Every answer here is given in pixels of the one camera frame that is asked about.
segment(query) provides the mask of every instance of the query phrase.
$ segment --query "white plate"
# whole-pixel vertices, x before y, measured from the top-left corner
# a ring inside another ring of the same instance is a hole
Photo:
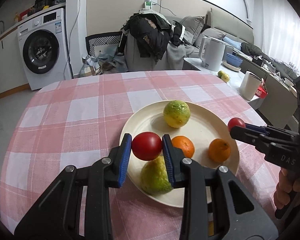
[[[225,60],[223,60],[222,63],[226,68],[231,69],[233,71],[239,72],[241,70],[240,67],[232,66],[232,65],[228,64]]]
[[[168,126],[163,119],[163,109],[169,101],[160,101],[146,106],[134,113],[126,122],[120,135],[120,143],[125,133],[130,133],[134,138],[139,133],[151,131],[161,138],[164,134],[169,134],[171,139],[178,135],[188,137],[195,147],[193,160],[203,166],[216,169],[220,165],[226,165],[232,173],[236,174],[239,166],[239,150],[235,140],[228,132],[227,125],[214,113],[193,103],[188,103],[191,116],[188,123],[181,128]],[[226,140],[231,147],[231,155],[224,163],[215,163],[208,158],[207,150],[211,141],[216,138]],[[183,207],[184,189],[174,189],[163,195],[150,196],[140,187],[140,173],[146,161],[142,161],[134,156],[131,151],[128,165],[128,176],[131,181],[144,194],[160,203],[172,207]],[[207,188],[207,201],[211,202],[210,190]]]

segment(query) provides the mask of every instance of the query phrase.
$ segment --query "clothing pile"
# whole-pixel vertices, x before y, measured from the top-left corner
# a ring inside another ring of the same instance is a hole
[[[124,35],[119,52],[124,52],[127,35],[130,33],[137,41],[140,57],[151,57],[157,63],[162,60],[168,45],[183,45],[185,27],[176,21],[170,23],[162,14],[153,10],[141,9],[129,18],[121,31]],[[184,54],[181,57],[186,56],[184,49],[181,53]]]
[[[283,60],[279,60],[279,59],[274,58],[274,57],[269,56],[269,58],[271,60],[273,60],[274,62],[276,62],[276,63],[284,64],[285,66],[291,68],[294,71],[294,73],[297,74],[297,76],[300,76],[299,70],[297,69],[297,66],[293,62],[289,62],[289,64],[288,64],[288,63],[284,62]]]
[[[268,55],[263,53],[259,47],[255,45],[243,42],[241,43],[241,51],[247,55],[252,55],[256,57],[262,56],[263,59],[270,62],[274,66],[276,72],[280,72],[282,78],[287,78],[291,82],[293,82],[297,78],[294,69],[290,65],[285,64],[283,61],[270,58]]]

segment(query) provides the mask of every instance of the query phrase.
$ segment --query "metal screw head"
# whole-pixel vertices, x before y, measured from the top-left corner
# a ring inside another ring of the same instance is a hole
[[[191,160],[190,158],[183,158],[183,159],[182,159],[182,162],[183,162],[184,164],[191,164],[192,160]]]
[[[223,173],[226,173],[226,172],[228,172],[228,167],[226,167],[226,166],[220,166],[219,167],[219,171],[221,171],[221,172],[223,172]]]
[[[74,166],[73,165],[66,166],[66,172],[72,172],[72,171],[74,171]]]
[[[109,164],[111,162],[111,159],[109,157],[105,157],[101,161],[103,164]]]

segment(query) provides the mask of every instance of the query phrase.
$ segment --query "pillow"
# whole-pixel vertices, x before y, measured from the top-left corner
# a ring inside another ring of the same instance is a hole
[[[231,46],[233,46],[234,48],[236,48],[237,50],[241,51],[241,42],[237,42],[237,41],[233,41],[228,37],[224,37],[222,39],[224,42],[230,44]]]
[[[211,28],[210,25],[204,24],[200,33],[204,32],[206,29],[210,29],[210,28]]]
[[[191,34],[188,31],[185,31],[185,34],[183,35],[183,41],[185,44],[191,45],[191,42],[193,40],[193,34]]]
[[[201,46],[201,41],[203,37],[212,37],[218,40],[222,40],[226,36],[226,33],[219,31],[215,28],[209,28],[200,33],[198,36],[197,40],[194,42],[193,46],[200,48]]]
[[[204,16],[187,16],[180,23],[193,35],[191,45],[194,44],[204,26]]]

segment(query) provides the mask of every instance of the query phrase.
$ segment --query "black jacket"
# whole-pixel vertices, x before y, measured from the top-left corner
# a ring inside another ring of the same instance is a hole
[[[181,43],[182,25],[176,23],[172,30],[172,26],[155,13],[134,14],[122,28],[124,33],[128,30],[137,40],[140,57],[152,57],[156,63],[165,54],[169,41],[174,46]],[[123,52],[125,43],[126,38],[119,46],[120,52]]]

